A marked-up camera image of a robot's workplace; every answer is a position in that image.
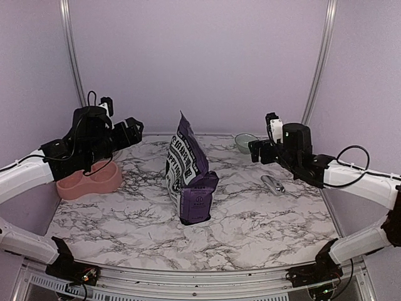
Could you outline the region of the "purple puppy food bag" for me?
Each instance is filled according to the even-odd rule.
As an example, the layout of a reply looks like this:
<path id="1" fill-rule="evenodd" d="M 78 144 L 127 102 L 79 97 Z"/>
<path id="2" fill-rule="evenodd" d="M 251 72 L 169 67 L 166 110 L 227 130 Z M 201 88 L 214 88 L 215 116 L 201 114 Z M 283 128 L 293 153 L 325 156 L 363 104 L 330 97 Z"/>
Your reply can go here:
<path id="1" fill-rule="evenodd" d="M 219 177 L 183 114 L 172 136 L 165 164 L 165 183 L 180 222 L 186 226 L 211 218 L 213 195 Z"/>

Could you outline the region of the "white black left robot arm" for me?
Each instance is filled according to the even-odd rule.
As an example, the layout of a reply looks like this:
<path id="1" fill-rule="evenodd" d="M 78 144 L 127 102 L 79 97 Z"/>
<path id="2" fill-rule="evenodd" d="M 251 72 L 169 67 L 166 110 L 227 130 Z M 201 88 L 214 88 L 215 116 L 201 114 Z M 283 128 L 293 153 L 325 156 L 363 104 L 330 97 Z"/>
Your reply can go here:
<path id="1" fill-rule="evenodd" d="M 73 113 L 62 138 L 43 144 L 26 157 L 1 169 L 1 202 L 34 187 L 60 181 L 77 171 L 90 175 L 98 161 L 142 141 L 143 123 L 130 117 L 114 124 L 107 106 L 89 105 Z M 66 279 L 79 274 L 79 265 L 60 238 L 45 238 L 1 220 L 1 249 L 55 268 Z"/>

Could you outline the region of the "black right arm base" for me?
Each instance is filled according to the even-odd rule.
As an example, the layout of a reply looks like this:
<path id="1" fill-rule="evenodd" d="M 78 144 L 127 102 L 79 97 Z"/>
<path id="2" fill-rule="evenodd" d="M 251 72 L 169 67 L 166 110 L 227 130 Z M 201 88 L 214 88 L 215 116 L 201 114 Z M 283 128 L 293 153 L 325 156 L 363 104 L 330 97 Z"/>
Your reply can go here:
<path id="1" fill-rule="evenodd" d="M 289 268 L 285 275 L 286 280 L 290 281 L 294 288 L 340 279 L 342 276 L 343 271 L 340 266 L 327 268 L 317 263 Z"/>

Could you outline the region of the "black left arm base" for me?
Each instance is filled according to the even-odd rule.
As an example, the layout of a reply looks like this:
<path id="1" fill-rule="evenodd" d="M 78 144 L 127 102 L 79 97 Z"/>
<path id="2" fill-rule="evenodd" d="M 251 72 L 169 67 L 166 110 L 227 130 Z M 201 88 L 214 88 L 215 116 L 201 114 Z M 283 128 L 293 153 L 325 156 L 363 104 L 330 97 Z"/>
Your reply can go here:
<path id="1" fill-rule="evenodd" d="M 61 266 L 48 265 L 45 273 L 63 280 L 95 286 L 100 276 L 100 267 L 74 262 L 72 264 L 63 264 Z"/>

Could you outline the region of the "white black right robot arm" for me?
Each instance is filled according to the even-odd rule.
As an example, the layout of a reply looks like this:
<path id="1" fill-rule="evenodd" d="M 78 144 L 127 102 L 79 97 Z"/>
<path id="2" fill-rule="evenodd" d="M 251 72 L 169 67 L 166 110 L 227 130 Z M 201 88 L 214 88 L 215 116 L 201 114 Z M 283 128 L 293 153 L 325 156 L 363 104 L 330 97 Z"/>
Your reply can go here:
<path id="1" fill-rule="evenodd" d="M 344 238 L 328 242 L 316 255 L 310 275 L 323 281 L 343 262 L 388 246 L 400 246 L 400 176 L 346 163 L 339 157 L 315 155 L 311 130 L 299 123 L 268 121 L 268 139 L 248 143 L 253 162 L 277 163 L 310 186 L 337 189 L 373 201 L 388 210 L 379 221 Z"/>

